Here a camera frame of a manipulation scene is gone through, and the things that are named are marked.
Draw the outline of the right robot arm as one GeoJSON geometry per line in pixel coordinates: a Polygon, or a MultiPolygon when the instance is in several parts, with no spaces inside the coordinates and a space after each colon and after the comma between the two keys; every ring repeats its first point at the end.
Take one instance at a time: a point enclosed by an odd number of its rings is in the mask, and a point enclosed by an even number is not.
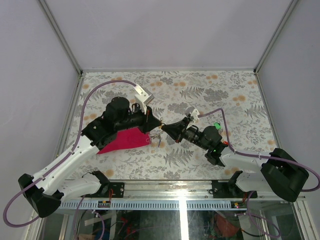
{"type": "Polygon", "coordinates": [[[248,152],[236,153],[215,126],[200,131],[190,125],[191,117],[164,124],[162,130],[176,143],[186,140],[204,150],[205,158],[214,166],[235,167],[237,170],[229,180],[212,181],[212,195],[217,199],[241,198],[252,192],[273,193],[287,202],[295,202],[306,183],[309,173],[296,165],[296,161],[283,149],[275,148],[261,155],[248,152]]]}

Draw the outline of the floral patterned table mat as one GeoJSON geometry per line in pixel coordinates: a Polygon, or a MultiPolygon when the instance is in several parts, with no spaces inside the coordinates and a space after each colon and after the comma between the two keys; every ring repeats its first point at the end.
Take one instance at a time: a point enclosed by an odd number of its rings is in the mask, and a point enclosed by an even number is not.
{"type": "MultiPolygon", "coordinates": [[[[180,121],[187,109],[199,110],[200,130],[219,123],[223,140],[230,139],[239,151],[271,152],[277,147],[268,113],[252,71],[134,71],[85,72],[69,130],[72,144],[79,127],[85,127],[105,110],[114,97],[135,102],[132,83],[154,95],[153,115],[163,123],[180,121]]],[[[206,152],[183,140],[175,143],[165,132],[161,144],[110,153],[87,159],[71,175],[101,171],[111,180],[208,180],[228,179],[236,167],[210,164],[206,152]]]]}

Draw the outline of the silver metal keyring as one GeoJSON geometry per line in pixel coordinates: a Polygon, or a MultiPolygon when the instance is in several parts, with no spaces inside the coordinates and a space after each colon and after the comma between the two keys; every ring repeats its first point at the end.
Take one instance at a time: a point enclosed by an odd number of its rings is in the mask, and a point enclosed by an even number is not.
{"type": "Polygon", "coordinates": [[[162,140],[162,130],[152,130],[151,132],[147,133],[146,142],[151,144],[153,141],[160,142],[162,140]]]}

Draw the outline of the pink folded cloth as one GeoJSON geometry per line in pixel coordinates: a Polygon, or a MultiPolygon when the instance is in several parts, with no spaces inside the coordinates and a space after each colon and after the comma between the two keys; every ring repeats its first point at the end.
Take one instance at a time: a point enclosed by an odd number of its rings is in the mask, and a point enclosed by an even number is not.
{"type": "Polygon", "coordinates": [[[150,145],[150,133],[142,133],[138,128],[131,128],[117,133],[114,141],[105,146],[97,154],[102,155],[117,150],[128,150],[150,145]]]}

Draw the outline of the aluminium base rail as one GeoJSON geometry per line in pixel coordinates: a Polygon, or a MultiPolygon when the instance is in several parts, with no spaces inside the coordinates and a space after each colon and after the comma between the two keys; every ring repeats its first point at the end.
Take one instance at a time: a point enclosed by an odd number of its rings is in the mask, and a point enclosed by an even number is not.
{"type": "Polygon", "coordinates": [[[219,200],[211,180],[111,180],[110,183],[124,185],[122,200],[219,200]]]}

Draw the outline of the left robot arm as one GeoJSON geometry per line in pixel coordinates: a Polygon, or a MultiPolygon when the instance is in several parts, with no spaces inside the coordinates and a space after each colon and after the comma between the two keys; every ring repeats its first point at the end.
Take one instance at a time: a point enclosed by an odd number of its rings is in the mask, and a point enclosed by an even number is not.
{"type": "Polygon", "coordinates": [[[54,213],[61,203],[80,196],[107,197],[110,181],[101,171],[87,173],[76,180],[67,177],[112,143],[118,132],[138,128],[146,134],[160,125],[161,121],[153,116],[150,107],[143,112],[137,103],[130,105],[124,97],[113,98],[103,114],[81,131],[73,146],[42,171],[34,175],[25,173],[18,179],[20,188],[26,190],[23,196],[40,218],[54,213]]]}

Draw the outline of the aluminium frame post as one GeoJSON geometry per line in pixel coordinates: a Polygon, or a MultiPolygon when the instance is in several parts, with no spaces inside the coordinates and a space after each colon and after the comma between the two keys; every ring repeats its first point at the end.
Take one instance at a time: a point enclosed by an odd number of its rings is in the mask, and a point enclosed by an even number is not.
{"type": "Polygon", "coordinates": [[[64,50],[67,58],[69,59],[72,67],[74,68],[75,72],[81,76],[83,73],[83,69],[81,68],[80,64],[78,63],[70,45],[68,44],[53,12],[51,11],[48,3],[46,0],[37,0],[36,1],[42,10],[44,16],[46,17],[50,27],[52,28],[54,34],[56,35],[62,49],[64,50]]]}
{"type": "Polygon", "coordinates": [[[291,0],[288,7],[286,8],[283,16],[281,17],[275,31],[273,32],[270,40],[268,41],[261,57],[259,58],[257,64],[255,65],[253,72],[256,75],[260,69],[262,68],[264,62],[268,58],[270,52],[272,51],[276,41],[278,40],[279,36],[281,35],[283,29],[285,28],[288,20],[290,19],[292,13],[296,9],[297,5],[300,3],[300,0],[291,0]]]}

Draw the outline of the green key tag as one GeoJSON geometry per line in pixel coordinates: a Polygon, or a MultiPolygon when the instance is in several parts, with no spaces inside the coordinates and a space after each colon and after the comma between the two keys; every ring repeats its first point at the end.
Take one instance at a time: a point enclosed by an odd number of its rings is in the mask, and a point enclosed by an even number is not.
{"type": "Polygon", "coordinates": [[[220,130],[222,128],[218,122],[215,122],[213,125],[217,130],[220,130]]]}

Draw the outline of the left aluminium frame post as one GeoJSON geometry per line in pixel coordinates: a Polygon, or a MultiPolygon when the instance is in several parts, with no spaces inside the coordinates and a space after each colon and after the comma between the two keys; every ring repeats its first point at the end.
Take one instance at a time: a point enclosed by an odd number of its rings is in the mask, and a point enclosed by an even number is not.
{"type": "Polygon", "coordinates": [[[44,16],[46,17],[50,27],[52,28],[54,34],[56,35],[62,49],[64,50],[67,58],[69,59],[72,67],[74,68],[75,72],[81,76],[83,73],[83,69],[81,68],[80,64],[78,63],[70,45],[68,44],[53,12],[51,11],[48,3],[46,0],[37,0],[36,1],[42,10],[44,16]]]}

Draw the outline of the right aluminium frame post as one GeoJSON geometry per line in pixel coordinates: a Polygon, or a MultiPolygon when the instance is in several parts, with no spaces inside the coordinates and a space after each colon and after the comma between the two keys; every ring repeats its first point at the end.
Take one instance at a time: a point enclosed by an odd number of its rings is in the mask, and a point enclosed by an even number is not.
{"type": "Polygon", "coordinates": [[[260,69],[262,68],[264,62],[268,58],[270,52],[272,51],[276,41],[278,40],[279,36],[281,35],[283,29],[285,28],[288,20],[290,19],[292,13],[296,9],[297,5],[300,3],[300,0],[291,0],[288,7],[286,8],[283,16],[281,17],[275,31],[273,32],[270,40],[268,41],[261,57],[259,58],[257,64],[255,65],[253,72],[256,75],[260,69]]]}

